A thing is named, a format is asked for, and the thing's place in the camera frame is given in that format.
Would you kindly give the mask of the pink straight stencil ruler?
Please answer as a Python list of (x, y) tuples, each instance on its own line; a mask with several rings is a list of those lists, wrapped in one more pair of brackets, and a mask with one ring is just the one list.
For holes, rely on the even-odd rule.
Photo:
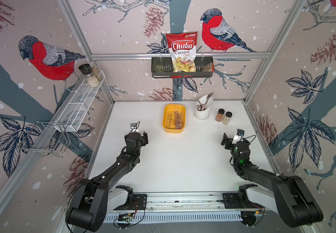
[(180, 130), (184, 127), (183, 116), (183, 111), (174, 111), (174, 125), (176, 130)]

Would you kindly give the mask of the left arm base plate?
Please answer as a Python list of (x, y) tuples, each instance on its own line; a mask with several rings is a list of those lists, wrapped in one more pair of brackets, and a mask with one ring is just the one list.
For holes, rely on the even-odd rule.
[(126, 191), (126, 202), (123, 205), (119, 205), (115, 210), (143, 210), (146, 209), (147, 205), (147, 197), (148, 195), (143, 194), (136, 194), (133, 191), (133, 188), (125, 186), (125, 185), (118, 185), (115, 188), (115, 191)]

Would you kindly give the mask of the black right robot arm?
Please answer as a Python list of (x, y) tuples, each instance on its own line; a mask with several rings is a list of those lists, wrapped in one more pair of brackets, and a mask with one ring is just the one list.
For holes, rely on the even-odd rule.
[(256, 184), (239, 189), (241, 199), (273, 210), (291, 228), (323, 220), (321, 208), (300, 177), (275, 174), (250, 161), (250, 142), (244, 137), (244, 130), (237, 130), (234, 138), (224, 134), (221, 145), (230, 151), (236, 174)]

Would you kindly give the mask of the short clear grey ruler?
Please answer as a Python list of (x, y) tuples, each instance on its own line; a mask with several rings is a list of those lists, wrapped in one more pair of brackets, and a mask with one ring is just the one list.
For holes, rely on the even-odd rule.
[(172, 113), (169, 113), (167, 117), (167, 122), (166, 122), (166, 128), (168, 129), (171, 128), (171, 119), (172, 119)]

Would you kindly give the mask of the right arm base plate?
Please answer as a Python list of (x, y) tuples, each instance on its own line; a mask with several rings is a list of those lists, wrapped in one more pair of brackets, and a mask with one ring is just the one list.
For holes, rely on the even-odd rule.
[(249, 200), (247, 190), (251, 187), (257, 187), (257, 185), (244, 184), (239, 186), (238, 191), (222, 193), (222, 201), (220, 202), (224, 204), (225, 209), (262, 209), (262, 205), (257, 205)]

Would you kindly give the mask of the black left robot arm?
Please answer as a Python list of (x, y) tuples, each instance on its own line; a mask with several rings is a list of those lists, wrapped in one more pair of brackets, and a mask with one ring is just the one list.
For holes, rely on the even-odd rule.
[(108, 213), (132, 205), (133, 189), (117, 182), (140, 162), (141, 148), (148, 144), (148, 134), (130, 132), (124, 136), (126, 146), (108, 169), (92, 179), (82, 179), (66, 211), (66, 225), (96, 232)]

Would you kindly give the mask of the yellow plastic storage box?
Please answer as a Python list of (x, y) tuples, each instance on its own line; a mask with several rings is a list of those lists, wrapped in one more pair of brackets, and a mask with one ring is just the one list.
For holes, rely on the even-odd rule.
[[(186, 111), (186, 108), (181, 105), (181, 104), (168, 104), (166, 105), (165, 109), (164, 109), (164, 116), (163, 116), (163, 122), (162, 122), (162, 125), (163, 125), (163, 129), (165, 132), (167, 133), (173, 133), (173, 134), (179, 134), (181, 133), (183, 130), (184, 130), (184, 127), (180, 130), (176, 130), (175, 129), (175, 125), (174, 125), (174, 111), (183, 111), (183, 118), (184, 118), (184, 127), (185, 127), (185, 111)], [(171, 128), (168, 129), (166, 128), (166, 122), (167, 122), (167, 117), (168, 117), (168, 114), (169, 113), (172, 113), (172, 119), (171, 119)]]

